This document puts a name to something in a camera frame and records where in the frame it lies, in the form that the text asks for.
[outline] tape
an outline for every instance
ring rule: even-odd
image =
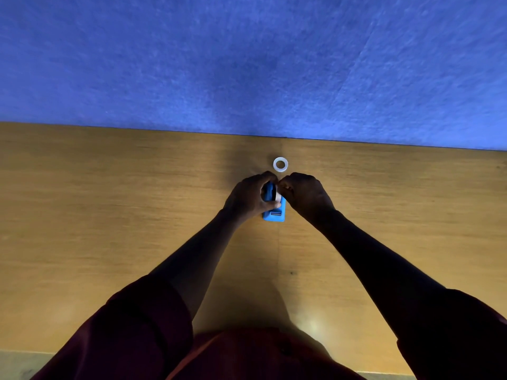
[[[283,166],[281,168],[279,168],[279,167],[276,166],[276,163],[279,162],[279,161],[283,162]],[[287,161],[287,159],[284,158],[284,157],[277,157],[275,159],[275,161],[273,161],[273,168],[275,169],[276,172],[285,172],[287,170],[287,168],[288,168],[288,161]]]

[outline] person's left hand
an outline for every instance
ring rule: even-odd
[[[238,182],[225,201],[224,210],[230,212],[231,216],[240,222],[244,222],[265,211],[279,208],[279,202],[264,201],[262,199],[262,187],[268,181],[274,184],[278,183],[276,175],[269,171],[261,175],[250,176]]]

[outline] person's left arm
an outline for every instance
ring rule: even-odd
[[[165,378],[192,345],[192,319],[232,234],[279,205],[261,198],[268,181],[276,176],[265,172],[239,182],[210,223],[112,296],[33,379]]]

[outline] person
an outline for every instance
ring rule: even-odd
[[[232,234],[279,205],[261,198],[269,181],[350,265],[419,380],[507,379],[504,317],[360,230],[313,176],[292,173],[278,181],[270,172],[239,182],[210,223],[113,295],[33,379],[362,378],[274,328],[193,336],[192,319]]]

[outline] blue fabric partition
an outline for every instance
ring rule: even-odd
[[[507,0],[0,0],[0,121],[507,150]]]

